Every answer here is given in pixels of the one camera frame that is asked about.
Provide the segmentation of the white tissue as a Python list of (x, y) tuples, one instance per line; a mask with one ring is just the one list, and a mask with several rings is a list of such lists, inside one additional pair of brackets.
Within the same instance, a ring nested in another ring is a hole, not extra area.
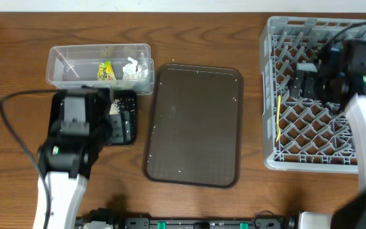
[(128, 57), (127, 60), (128, 63), (123, 66), (123, 80), (145, 80), (149, 71), (147, 63), (140, 63), (131, 57)]

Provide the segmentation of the yellow snack wrapper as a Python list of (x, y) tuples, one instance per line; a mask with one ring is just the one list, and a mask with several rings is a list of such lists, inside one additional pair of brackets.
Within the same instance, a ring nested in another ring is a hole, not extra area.
[(102, 62), (98, 65), (97, 79), (102, 81), (114, 81), (116, 80), (116, 75), (112, 68), (110, 60)]

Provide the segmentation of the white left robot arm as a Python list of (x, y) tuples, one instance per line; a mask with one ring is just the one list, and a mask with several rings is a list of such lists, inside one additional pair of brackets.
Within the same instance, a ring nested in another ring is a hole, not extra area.
[(37, 151), (34, 228), (74, 228), (93, 164), (106, 146), (135, 142), (137, 94), (82, 87), (57, 91), (47, 138)]

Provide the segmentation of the yellow plastic spoon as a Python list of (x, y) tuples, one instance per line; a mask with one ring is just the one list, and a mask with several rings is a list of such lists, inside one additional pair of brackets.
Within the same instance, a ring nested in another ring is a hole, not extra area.
[(279, 142), (281, 137), (281, 127), (280, 127), (280, 108), (281, 108), (281, 95), (278, 95), (277, 97), (277, 112), (276, 112), (276, 140), (275, 142)]

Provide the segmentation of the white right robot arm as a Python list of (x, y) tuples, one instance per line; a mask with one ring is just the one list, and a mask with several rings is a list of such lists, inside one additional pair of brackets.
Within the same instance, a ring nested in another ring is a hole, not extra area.
[(329, 41), (314, 62), (298, 64), (289, 84), (292, 97), (340, 105), (353, 134), (359, 194), (333, 214), (304, 211), (298, 228), (366, 228), (366, 41)]

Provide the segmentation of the light blue rice bowl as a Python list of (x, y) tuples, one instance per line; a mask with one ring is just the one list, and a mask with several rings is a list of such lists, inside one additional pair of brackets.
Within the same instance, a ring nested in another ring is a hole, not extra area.
[(298, 63), (297, 64), (298, 71), (307, 71), (307, 72), (317, 72), (317, 68), (313, 63)]

